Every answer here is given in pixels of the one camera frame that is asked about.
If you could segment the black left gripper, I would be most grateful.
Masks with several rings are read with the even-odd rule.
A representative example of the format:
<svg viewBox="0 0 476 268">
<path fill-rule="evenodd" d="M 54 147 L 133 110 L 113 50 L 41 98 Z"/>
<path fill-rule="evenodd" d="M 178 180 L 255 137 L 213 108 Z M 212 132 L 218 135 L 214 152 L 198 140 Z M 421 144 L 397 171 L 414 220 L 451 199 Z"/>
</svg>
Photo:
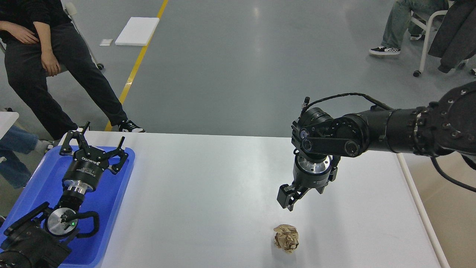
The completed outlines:
<svg viewBox="0 0 476 268">
<path fill-rule="evenodd" d="M 73 161 L 68 167 L 63 179 L 62 186 L 64 189 L 69 187 L 83 187 L 86 193 L 94 192 L 97 189 L 103 172 L 108 169 L 112 174 L 121 171 L 127 154 L 123 149 L 125 137 L 122 136 L 116 149 L 105 151 L 104 147 L 89 146 L 84 134 L 90 127 L 90 121 L 82 127 L 82 130 L 74 130 L 66 133 L 59 154 L 61 156 L 73 156 Z M 75 139 L 78 143 L 78 150 L 73 151 L 70 141 Z M 110 164 L 109 159 L 119 156 L 119 162 Z"/>
</svg>

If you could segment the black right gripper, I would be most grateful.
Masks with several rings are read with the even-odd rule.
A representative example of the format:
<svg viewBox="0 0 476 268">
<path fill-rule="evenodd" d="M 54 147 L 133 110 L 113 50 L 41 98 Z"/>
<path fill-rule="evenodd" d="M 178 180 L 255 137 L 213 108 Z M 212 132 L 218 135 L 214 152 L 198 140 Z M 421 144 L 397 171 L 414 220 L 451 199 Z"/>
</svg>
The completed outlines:
<svg viewBox="0 0 476 268">
<path fill-rule="evenodd" d="M 329 182 L 336 179 L 338 156 L 321 155 L 318 159 L 308 160 L 303 153 L 297 153 L 294 160 L 294 180 L 291 185 L 279 187 L 277 201 L 282 208 L 293 211 L 294 204 L 309 190 L 323 193 Z"/>
</svg>

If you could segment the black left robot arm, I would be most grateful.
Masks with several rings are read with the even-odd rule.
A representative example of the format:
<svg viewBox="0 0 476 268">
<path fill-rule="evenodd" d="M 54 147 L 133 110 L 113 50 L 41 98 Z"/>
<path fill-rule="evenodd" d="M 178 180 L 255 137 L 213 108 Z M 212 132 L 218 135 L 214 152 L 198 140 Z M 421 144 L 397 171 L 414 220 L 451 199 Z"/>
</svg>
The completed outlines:
<svg viewBox="0 0 476 268">
<path fill-rule="evenodd" d="M 94 267 L 105 253 L 134 153 L 70 131 L 46 153 L 1 232 L 2 268 Z"/>
</svg>

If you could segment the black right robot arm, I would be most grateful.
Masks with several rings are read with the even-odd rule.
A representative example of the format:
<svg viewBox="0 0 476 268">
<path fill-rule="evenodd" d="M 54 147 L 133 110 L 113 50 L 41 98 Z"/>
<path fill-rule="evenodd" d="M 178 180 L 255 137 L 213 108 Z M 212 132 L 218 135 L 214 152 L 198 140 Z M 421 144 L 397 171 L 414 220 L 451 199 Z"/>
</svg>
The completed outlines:
<svg viewBox="0 0 476 268">
<path fill-rule="evenodd" d="M 446 180 L 475 191 L 444 173 L 436 161 L 456 151 L 475 169 L 475 82 L 449 90 L 426 107 L 412 109 L 394 109 L 369 95 L 361 96 L 373 106 L 339 118 L 315 107 L 309 97 L 304 99 L 300 116 L 291 126 L 294 180 L 281 185 L 277 194 L 282 208 L 292 211 L 295 202 L 311 189 L 323 193 L 335 180 L 341 157 L 357 157 L 368 150 L 428 156 Z"/>
</svg>

